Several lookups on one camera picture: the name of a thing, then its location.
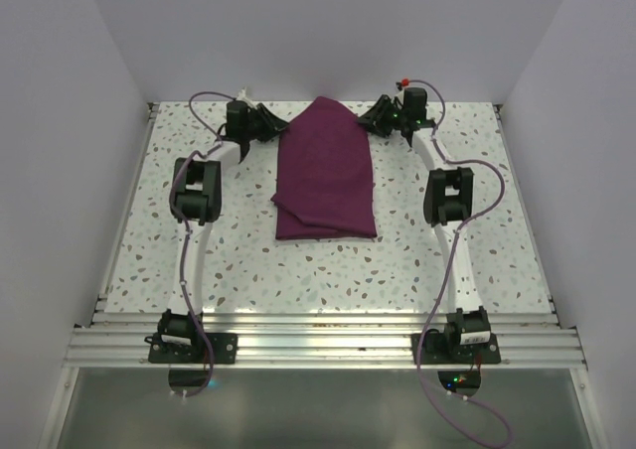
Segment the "purple cloth mat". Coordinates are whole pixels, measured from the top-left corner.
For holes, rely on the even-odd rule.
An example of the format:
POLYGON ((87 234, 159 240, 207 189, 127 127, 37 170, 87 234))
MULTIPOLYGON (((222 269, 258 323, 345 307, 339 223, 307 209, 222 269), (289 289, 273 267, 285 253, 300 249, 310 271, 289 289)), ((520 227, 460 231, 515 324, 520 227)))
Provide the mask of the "purple cloth mat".
POLYGON ((369 137, 356 114, 314 99, 279 140, 275 238, 374 238, 373 194, 369 137))

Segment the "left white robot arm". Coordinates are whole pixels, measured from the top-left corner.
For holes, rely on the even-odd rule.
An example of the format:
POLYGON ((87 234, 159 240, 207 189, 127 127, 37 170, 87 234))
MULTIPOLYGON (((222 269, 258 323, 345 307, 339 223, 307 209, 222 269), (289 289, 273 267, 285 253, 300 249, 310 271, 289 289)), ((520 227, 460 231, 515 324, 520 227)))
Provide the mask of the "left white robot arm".
POLYGON ((169 209, 183 232, 172 295, 150 341, 154 348, 171 345, 188 363, 204 355, 211 339, 203 328, 202 280, 208 242, 222 210, 223 173, 246 158, 252 141, 268 142, 287 127, 264 104, 236 98, 227 102, 225 124, 212 131, 211 148, 175 161, 169 209))

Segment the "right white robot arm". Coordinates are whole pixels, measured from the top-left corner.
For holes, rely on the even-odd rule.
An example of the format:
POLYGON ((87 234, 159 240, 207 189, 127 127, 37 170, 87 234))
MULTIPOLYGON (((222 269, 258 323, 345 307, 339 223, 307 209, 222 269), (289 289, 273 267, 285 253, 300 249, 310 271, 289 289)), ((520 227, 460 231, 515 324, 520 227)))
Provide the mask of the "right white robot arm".
POLYGON ((437 237, 445 265, 441 288, 430 315, 435 315, 442 303, 447 304, 447 313, 443 331, 432 330, 432 317, 426 319, 418 346, 423 349, 443 342, 444 354, 461 363, 477 352, 478 345, 487 344, 491 338, 491 327, 477 289, 468 246, 467 228, 473 220, 475 175, 470 160, 453 158, 442 143, 439 128, 446 107, 441 107, 438 119, 429 117, 429 90, 435 90, 435 87, 421 79, 405 78, 397 83, 395 95, 381 95, 358 118, 358 123, 367 132, 380 137, 399 132, 428 171, 423 216, 437 237))

